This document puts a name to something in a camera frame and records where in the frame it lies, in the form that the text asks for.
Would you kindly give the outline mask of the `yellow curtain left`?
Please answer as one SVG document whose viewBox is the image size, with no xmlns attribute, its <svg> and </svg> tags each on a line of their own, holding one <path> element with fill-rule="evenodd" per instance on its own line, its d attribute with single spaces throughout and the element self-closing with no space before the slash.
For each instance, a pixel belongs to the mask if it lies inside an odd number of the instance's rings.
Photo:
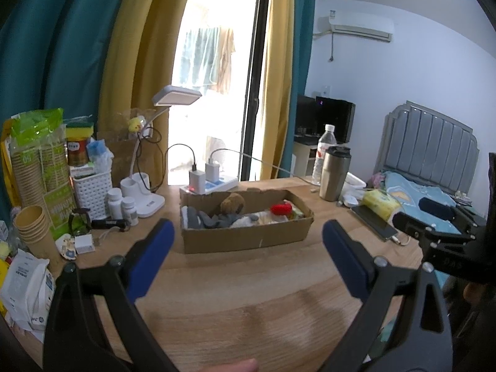
<svg viewBox="0 0 496 372">
<path fill-rule="evenodd" d="M 148 114 L 171 84 L 187 0 L 123 0 L 113 27 L 98 108 L 98 135 L 108 138 L 124 116 Z"/>
</svg>

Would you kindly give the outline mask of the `dark grey sock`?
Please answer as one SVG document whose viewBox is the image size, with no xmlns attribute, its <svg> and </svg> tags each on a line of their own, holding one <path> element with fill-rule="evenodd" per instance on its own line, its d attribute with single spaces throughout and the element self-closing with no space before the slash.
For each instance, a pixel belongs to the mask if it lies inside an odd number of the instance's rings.
<svg viewBox="0 0 496 372">
<path fill-rule="evenodd" d="M 192 206 L 181 207 L 182 227 L 184 229 L 225 229 L 242 214 L 214 215 L 209 216 L 206 212 L 199 211 Z"/>
</svg>

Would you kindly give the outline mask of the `white pill bottle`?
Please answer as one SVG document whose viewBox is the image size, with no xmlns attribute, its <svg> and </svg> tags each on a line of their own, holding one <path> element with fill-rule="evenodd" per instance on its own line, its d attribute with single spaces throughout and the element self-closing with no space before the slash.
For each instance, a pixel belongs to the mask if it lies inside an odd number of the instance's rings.
<svg viewBox="0 0 496 372">
<path fill-rule="evenodd" d="M 120 188 L 113 187 L 108 191 L 107 203 L 112 220 L 123 219 L 122 200 L 123 200 L 123 195 Z"/>
<path fill-rule="evenodd" d="M 124 197 L 121 202 L 121 208 L 124 220 L 130 224 L 131 227 L 139 223 L 137 207 L 133 197 Z"/>
</svg>

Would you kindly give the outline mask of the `brown cardboard box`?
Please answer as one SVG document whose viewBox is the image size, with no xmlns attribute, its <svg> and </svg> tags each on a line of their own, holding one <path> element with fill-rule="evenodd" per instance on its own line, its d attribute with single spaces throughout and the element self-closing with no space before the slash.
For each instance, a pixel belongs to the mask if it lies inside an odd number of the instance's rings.
<svg viewBox="0 0 496 372">
<path fill-rule="evenodd" d="M 206 254 L 254 250 L 306 238 L 314 213 L 293 192 L 249 189 L 180 193 L 184 250 Z"/>
</svg>

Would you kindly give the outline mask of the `brown bear plush keychain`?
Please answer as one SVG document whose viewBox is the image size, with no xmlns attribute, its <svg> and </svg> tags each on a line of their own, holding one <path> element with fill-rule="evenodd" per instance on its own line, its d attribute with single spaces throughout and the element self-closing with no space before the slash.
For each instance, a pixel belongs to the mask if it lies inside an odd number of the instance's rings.
<svg viewBox="0 0 496 372">
<path fill-rule="evenodd" d="M 240 214 L 245 207 L 245 199 L 239 193 L 231 193 L 220 204 L 220 211 L 224 215 Z"/>
</svg>

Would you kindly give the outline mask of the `yellow curtain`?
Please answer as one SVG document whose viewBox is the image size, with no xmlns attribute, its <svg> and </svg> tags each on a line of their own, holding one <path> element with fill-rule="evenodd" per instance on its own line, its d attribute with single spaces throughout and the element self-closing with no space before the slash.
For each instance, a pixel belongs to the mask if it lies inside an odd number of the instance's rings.
<svg viewBox="0 0 496 372">
<path fill-rule="evenodd" d="M 98 108 L 98 135 L 108 138 L 124 116 L 148 114 L 171 84 L 187 0 L 123 0 L 113 27 Z"/>
<path fill-rule="evenodd" d="M 293 73 L 294 0 L 272 0 L 264 91 L 261 179 L 272 179 L 285 146 Z"/>
</svg>

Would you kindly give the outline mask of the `yellow curtain right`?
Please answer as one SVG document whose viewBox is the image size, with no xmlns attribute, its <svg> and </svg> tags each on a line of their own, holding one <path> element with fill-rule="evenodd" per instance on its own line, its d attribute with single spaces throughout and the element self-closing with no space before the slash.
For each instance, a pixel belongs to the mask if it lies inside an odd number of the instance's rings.
<svg viewBox="0 0 496 372">
<path fill-rule="evenodd" d="M 285 146 L 293 73 L 294 0 L 272 0 L 264 91 L 261 179 L 272 179 Z"/>
</svg>

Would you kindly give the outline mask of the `teal curtain left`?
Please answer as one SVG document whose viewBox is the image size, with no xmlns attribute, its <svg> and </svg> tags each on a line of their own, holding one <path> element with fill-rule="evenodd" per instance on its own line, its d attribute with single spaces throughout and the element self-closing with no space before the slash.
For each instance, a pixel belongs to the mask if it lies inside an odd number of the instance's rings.
<svg viewBox="0 0 496 372">
<path fill-rule="evenodd" d="M 1 119 L 36 109 L 97 119 L 123 0 L 18 0 L 1 27 Z"/>
</svg>

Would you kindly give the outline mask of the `white desk lamp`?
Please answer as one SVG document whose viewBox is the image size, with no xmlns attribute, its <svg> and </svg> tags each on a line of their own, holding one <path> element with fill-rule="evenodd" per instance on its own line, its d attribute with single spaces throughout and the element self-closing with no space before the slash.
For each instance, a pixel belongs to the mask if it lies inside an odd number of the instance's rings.
<svg viewBox="0 0 496 372">
<path fill-rule="evenodd" d="M 165 205 L 165 198 L 158 193 L 166 176 L 166 149 L 162 146 L 165 134 L 156 122 L 167 115 L 171 107 L 189 106 L 200 97 L 200 91 L 168 85 L 151 98 L 154 112 L 145 116 L 135 131 L 130 168 L 119 183 L 123 198 L 135 199 L 138 218 L 149 218 Z"/>
</svg>

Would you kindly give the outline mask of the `red plush ball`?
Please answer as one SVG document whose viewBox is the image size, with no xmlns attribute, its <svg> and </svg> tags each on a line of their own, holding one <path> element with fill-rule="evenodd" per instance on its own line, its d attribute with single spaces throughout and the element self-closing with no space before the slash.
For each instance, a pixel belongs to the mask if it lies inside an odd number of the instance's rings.
<svg viewBox="0 0 496 372">
<path fill-rule="evenodd" d="M 293 205 L 290 201 L 282 201 L 277 204 L 274 204 L 270 207 L 270 211 L 273 215 L 282 217 L 288 216 L 293 211 Z"/>
</svg>

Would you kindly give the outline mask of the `white wet wipes pack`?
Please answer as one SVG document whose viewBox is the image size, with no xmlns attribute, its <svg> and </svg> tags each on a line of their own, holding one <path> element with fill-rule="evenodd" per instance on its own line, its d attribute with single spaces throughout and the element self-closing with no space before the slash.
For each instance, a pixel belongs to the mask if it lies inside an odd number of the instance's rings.
<svg viewBox="0 0 496 372">
<path fill-rule="evenodd" d="M 1 288 L 1 300 L 11 319 L 27 331 L 45 331 L 55 281 L 48 259 L 19 250 Z"/>
</svg>

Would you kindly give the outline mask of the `green snack packet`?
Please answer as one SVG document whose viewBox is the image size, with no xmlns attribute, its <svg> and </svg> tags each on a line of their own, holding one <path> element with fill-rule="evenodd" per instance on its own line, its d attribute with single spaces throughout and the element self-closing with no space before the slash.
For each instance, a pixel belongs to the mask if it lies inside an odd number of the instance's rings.
<svg viewBox="0 0 496 372">
<path fill-rule="evenodd" d="M 290 218 L 290 219 L 305 218 L 304 212 L 298 206 L 296 206 L 292 201 L 288 201 L 287 203 L 292 208 L 290 214 L 287 216 L 288 218 Z"/>
</svg>

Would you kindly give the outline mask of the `black small flashlight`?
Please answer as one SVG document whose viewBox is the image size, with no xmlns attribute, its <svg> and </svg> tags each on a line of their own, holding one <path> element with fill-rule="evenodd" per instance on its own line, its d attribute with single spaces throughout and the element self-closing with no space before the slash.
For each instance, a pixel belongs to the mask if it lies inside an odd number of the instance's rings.
<svg viewBox="0 0 496 372">
<path fill-rule="evenodd" d="M 96 230 L 110 230 L 111 228 L 117 228 L 119 232 L 126 232 L 130 229 L 130 224 L 124 219 L 100 219 L 92 220 L 91 228 Z"/>
</svg>

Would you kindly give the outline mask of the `yellow tissue pack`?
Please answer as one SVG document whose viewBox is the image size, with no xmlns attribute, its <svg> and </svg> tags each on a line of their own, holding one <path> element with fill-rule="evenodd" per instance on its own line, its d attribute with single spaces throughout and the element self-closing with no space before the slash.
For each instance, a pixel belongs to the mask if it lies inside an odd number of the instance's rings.
<svg viewBox="0 0 496 372">
<path fill-rule="evenodd" d="M 367 206 L 386 222 L 389 222 L 392 216 L 401 209 L 401 204 L 395 197 L 377 189 L 365 192 L 361 204 Z"/>
</svg>

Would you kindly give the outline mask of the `white grey striped sock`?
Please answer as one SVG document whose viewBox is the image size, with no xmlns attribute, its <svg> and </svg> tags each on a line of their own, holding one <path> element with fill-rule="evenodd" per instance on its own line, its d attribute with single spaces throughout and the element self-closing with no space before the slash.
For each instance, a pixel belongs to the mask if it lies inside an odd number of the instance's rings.
<svg viewBox="0 0 496 372">
<path fill-rule="evenodd" d="M 261 224 L 261 221 L 260 221 L 260 217 L 258 215 L 248 214 L 248 215 L 245 215 L 245 216 L 237 219 L 236 221 L 234 221 L 230 225 L 230 227 L 231 228 L 249 228 L 249 227 L 257 226 L 260 224 Z"/>
</svg>

